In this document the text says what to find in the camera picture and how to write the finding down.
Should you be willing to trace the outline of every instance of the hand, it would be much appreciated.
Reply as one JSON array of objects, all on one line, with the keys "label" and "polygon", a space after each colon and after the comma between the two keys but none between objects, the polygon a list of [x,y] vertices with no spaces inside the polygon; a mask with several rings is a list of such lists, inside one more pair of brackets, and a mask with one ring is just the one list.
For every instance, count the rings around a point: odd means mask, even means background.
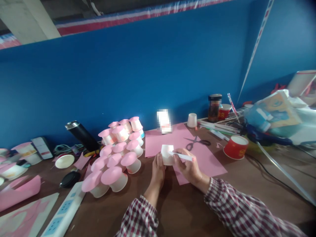
[{"label": "hand", "polygon": [[146,198],[154,208],[157,206],[158,196],[162,186],[164,185],[165,169],[166,167],[162,162],[162,156],[159,152],[152,162],[151,181],[144,193],[144,198]]},{"label": "hand", "polygon": [[203,174],[198,168],[198,162],[195,155],[189,152],[187,149],[176,149],[173,152],[188,155],[192,157],[192,161],[185,161],[182,163],[180,157],[177,154],[173,155],[174,161],[179,168],[183,176],[194,186],[200,189],[204,194],[207,193],[211,179],[207,175]]}]

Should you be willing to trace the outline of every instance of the black cable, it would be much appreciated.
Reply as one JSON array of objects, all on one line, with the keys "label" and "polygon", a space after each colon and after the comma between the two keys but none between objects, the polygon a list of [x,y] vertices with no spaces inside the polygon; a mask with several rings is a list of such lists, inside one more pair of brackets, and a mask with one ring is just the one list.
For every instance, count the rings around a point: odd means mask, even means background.
[{"label": "black cable", "polygon": [[307,200],[305,197],[303,197],[301,194],[299,194],[298,192],[296,192],[294,189],[292,189],[290,186],[288,186],[287,184],[283,183],[281,180],[279,180],[278,178],[276,178],[275,176],[273,176],[269,171],[267,171],[267,169],[265,168],[265,166],[258,161],[256,158],[248,155],[248,157],[250,157],[251,159],[253,159],[254,161],[256,161],[258,164],[261,165],[261,167],[264,169],[264,171],[270,175],[271,177],[273,177],[274,179],[276,179],[277,181],[279,181],[281,184],[283,184],[285,187],[287,187],[289,190],[291,190],[292,192],[294,192],[296,195],[298,195],[299,197],[301,197],[302,199],[304,199],[306,202],[308,202],[310,205],[312,205],[313,207],[315,207],[309,200]]}]

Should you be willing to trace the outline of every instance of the person's left hand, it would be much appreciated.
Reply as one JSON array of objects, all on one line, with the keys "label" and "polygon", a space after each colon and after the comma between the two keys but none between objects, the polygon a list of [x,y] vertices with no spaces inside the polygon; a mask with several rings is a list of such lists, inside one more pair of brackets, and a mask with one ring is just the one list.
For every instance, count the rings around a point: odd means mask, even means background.
[{"label": "person's left hand", "polygon": [[152,175],[150,184],[159,190],[164,185],[165,180],[165,169],[166,167],[162,161],[162,155],[160,152],[155,156],[154,161],[152,162]]}]

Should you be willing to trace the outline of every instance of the plaid shirt sleeve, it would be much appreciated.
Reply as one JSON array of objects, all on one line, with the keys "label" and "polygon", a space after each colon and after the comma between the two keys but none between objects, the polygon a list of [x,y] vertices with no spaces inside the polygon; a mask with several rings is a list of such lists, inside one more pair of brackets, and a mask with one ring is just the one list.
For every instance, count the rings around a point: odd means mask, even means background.
[{"label": "plaid shirt sleeve", "polygon": [[297,226],[274,217],[259,199],[211,178],[205,203],[234,236],[306,236]]},{"label": "plaid shirt sleeve", "polygon": [[157,210],[141,195],[134,199],[124,214],[115,236],[157,236]]}]

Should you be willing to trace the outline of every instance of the black thermos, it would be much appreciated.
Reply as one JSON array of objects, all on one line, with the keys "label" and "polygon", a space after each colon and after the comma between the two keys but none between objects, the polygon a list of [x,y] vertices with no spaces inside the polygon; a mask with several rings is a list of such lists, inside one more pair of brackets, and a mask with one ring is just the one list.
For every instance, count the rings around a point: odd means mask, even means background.
[{"label": "black thermos", "polygon": [[99,143],[91,136],[85,127],[78,121],[72,121],[65,125],[66,129],[70,131],[75,138],[90,152],[99,149]]}]

